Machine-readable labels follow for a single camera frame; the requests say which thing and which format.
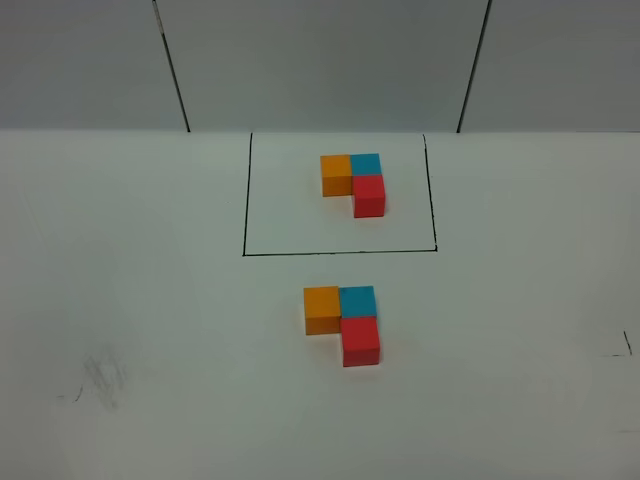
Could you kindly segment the orange cube block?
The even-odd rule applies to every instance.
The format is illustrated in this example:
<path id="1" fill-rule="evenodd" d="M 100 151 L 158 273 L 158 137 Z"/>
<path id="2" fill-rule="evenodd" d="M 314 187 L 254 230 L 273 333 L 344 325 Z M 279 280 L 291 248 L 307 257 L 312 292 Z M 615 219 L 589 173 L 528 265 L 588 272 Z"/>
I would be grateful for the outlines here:
<path id="1" fill-rule="evenodd" d="M 303 298 L 307 335 L 340 332 L 341 304 L 338 286 L 304 288 Z"/>

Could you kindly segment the blue cube block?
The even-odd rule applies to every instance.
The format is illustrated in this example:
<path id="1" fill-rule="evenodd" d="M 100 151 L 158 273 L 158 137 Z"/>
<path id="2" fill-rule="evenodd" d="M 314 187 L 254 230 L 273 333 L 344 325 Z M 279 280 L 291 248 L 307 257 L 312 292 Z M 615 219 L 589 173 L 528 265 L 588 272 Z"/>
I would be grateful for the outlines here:
<path id="1" fill-rule="evenodd" d="M 339 298 L 343 318 L 377 316 L 375 292 L 371 285 L 340 287 Z"/>

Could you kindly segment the red cube block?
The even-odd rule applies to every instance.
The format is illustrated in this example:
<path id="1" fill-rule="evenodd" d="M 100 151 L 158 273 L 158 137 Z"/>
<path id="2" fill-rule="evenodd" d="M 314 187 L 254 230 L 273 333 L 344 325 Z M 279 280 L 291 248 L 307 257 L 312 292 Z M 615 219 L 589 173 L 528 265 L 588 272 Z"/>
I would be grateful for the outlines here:
<path id="1" fill-rule="evenodd" d="M 344 367 L 380 363 L 381 342 L 376 316 L 343 318 L 340 328 Z"/>

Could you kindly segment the orange template cube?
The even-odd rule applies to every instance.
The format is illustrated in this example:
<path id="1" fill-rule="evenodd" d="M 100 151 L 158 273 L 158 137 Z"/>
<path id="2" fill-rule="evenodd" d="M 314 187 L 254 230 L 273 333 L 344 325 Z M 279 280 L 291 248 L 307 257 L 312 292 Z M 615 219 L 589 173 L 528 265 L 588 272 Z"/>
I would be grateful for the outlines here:
<path id="1" fill-rule="evenodd" d="M 322 195 L 350 196 L 352 194 L 352 168 L 349 155 L 320 157 Z"/>

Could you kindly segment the red template cube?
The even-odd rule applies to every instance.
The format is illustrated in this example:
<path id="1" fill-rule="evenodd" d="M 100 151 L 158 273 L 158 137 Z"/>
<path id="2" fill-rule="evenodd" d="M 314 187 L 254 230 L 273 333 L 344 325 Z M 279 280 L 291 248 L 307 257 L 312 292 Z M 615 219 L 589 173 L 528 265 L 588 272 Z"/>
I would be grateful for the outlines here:
<path id="1" fill-rule="evenodd" d="M 355 218 L 383 217 L 386 191 L 382 175 L 354 176 L 352 182 L 353 214 Z"/>

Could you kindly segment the blue template cube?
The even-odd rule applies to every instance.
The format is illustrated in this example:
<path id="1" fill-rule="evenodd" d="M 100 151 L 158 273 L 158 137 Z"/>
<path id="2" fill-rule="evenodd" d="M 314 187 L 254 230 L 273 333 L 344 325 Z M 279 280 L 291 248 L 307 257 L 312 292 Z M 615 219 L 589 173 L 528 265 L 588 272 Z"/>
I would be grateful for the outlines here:
<path id="1" fill-rule="evenodd" d="M 352 154 L 350 156 L 353 176 L 375 176 L 382 174 L 378 153 Z"/>

